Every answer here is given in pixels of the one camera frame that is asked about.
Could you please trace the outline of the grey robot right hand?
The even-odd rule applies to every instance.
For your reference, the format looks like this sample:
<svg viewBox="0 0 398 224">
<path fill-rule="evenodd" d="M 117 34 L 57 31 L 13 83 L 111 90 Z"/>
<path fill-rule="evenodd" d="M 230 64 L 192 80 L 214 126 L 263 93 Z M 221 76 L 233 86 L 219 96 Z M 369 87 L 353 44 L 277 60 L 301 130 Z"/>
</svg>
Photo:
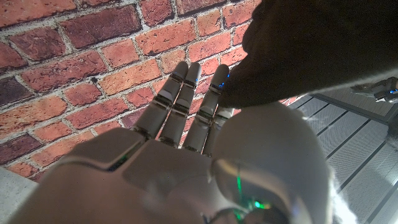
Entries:
<svg viewBox="0 0 398 224">
<path fill-rule="evenodd" d="M 200 74 L 180 62 L 131 129 L 78 144 L 10 222 L 331 223 L 333 176 L 303 114 L 220 107 L 226 65 L 183 135 Z"/>
</svg>

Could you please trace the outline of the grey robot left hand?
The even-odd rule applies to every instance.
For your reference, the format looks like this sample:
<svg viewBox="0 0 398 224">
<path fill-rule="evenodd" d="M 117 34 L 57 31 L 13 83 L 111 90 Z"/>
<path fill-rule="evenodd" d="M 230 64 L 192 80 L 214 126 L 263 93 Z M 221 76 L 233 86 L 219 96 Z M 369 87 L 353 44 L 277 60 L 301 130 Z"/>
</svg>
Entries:
<svg viewBox="0 0 398 224">
<path fill-rule="evenodd" d="M 373 97 L 376 102 L 397 103 L 397 78 L 390 77 L 377 83 L 352 86 L 354 94 Z"/>
</svg>

